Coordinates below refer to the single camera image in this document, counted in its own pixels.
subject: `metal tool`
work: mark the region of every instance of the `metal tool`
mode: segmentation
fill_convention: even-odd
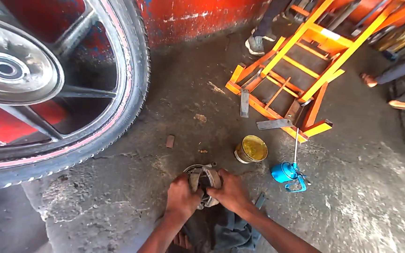
[[[249,91],[242,88],[240,92],[240,117],[249,118]]]
[[[256,124],[260,130],[293,126],[292,121],[287,118],[259,121]]]
[[[298,151],[298,134],[299,134],[299,128],[296,129],[296,140],[295,140],[295,154],[293,158],[293,163],[289,163],[284,161],[281,164],[274,165],[271,168],[271,175],[273,178],[278,181],[279,183],[284,183],[288,181],[293,181],[293,180],[298,180],[294,181],[292,183],[288,183],[285,185],[285,190],[288,192],[300,192],[300,191],[305,191],[307,190],[307,185],[311,185],[312,183],[307,179],[307,176],[302,174],[298,168],[298,164],[296,163],[296,153]],[[299,190],[291,190],[290,186],[299,183],[301,185],[301,188]]]
[[[256,200],[256,207],[258,208],[258,209],[260,209],[261,207],[262,207],[262,205],[263,205],[263,203],[265,202],[265,192],[260,192],[260,194],[259,194],[259,197],[257,198],[257,200]]]

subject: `debris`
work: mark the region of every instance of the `debris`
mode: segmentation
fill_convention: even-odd
[[[209,81],[209,85],[212,86],[212,90],[213,90],[213,91],[220,92],[220,93],[226,95],[226,93],[225,93],[222,89],[218,88],[218,87],[217,87],[215,84],[213,84],[211,81]]]
[[[207,122],[207,118],[202,114],[196,114],[193,118],[199,120],[201,123]]]
[[[174,145],[174,135],[169,135],[167,138],[166,138],[166,147],[167,148],[173,148],[173,145]]]

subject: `yellow metal frame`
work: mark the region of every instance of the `yellow metal frame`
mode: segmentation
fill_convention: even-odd
[[[340,67],[345,63],[345,61],[371,34],[373,34],[373,32],[377,31],[383,24],[385,24],[387,17],[389,17],[394,10],[399,8],[397,0],[393,0],[355,40],[350,40],[315,24],[315,21],[326,11],[333,1],[334,0],[324,0],[324,2],[321,3],[318,8],[316,8],[310,14],[297,6],[292,6],[292,9],[307,16],[307,21],[302,23],[295,34],[293,34],[291,37],[287,39],[280,37],[273,49],[252,65],[248,67],[238,65],[233,72],[231,79],[226,84],[226,88],[228,88],[234,94],[240,95],[241,87],[238,85],[238,83],[257,68],[263,68],[260,75],[257,75],[254,79],[250,80],[243,88],[247,89],[250,93],[249,105],[260,112],[263,116],[267,117],[269,120],[284,118],[269,107],[271,102],[273,102],[278,94],[283,90],[298,99],[298,102],[301,104],[312,100],[307,105],[309,106],[309,109],[303,120],[303,125],[301,126],[300,135],[298,137],[299,142],[305,142],[309,137],[332,128],[332,123],[329,120],[324,119],[320,122],[315,122],[328,84],[344,73],[344,70],[340,69]],[[326,51],[326,54],[324,55],[319,53],[317,50],[314,50],[311,47],[301,43],[301,40],[306,40],[309,42],[316,41],[318,43],[318,48]],[[315,73],[303,64],[291,59],[286,55],[291,47],[293,47],[295,44],[324,60],[328,59],[328,55],[336,55],[336,58],[331,61],[329,66],[322,73]],[[265,61],[269,59],[271,59],[271,61],[267,65],[264,65]],[[285,80],[277,73],[273,72],[273,67],[281,59],[314,77],[314,83],[312,83],[307,90],[302,90],[296,85],[292,84],[290,82],[290,78]],[[251,92],[264,79],[270,80],[272,83],[279,86],[278,92],[274,94],[272,100],[267,104],[262,103],[254,95],[251,95]],[[283,127],[282,130],[290,134],[293,138],[296,137],[295,126]]]

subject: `flat metal piece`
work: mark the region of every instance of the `flat metal piece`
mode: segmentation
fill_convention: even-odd
[[[260,209],[261,207],[262,207],[262,205],[263,205],[263,203],[265,202],[265,192],[260,192],[260,195],[259,195],[259,197],[257,198],[257,200],[256,200],[256,207],[258,208],[258,209]]]
[[[240,92],[240,117],[249,118],[249,91],[242,88]]]
[[[257,124],[257,128],[260,130],[293,126],[292,121],[287,118],[275,119],[275,120],[265,120],[265,121],[257,122],[256,124]]]

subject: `small metal pipe piece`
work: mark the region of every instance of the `small metal pipe piece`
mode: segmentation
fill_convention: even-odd
[[[357,6],[359,6],[361,0],[355,0],[349,3],[342,11],[339,12],[338,16],[336,16],[328,25],[328,30],[334,30],[339,26],[348,16],[353,12]]]
[[[360,25],[362,25],[365,20],[367,20],[373,13],[375,13],[380,7],[382,7],[385,3],[387,3],[388,0],[382,0],[380,3],[378,3],[362,20],[360,20],[355,28],[358,28]]]

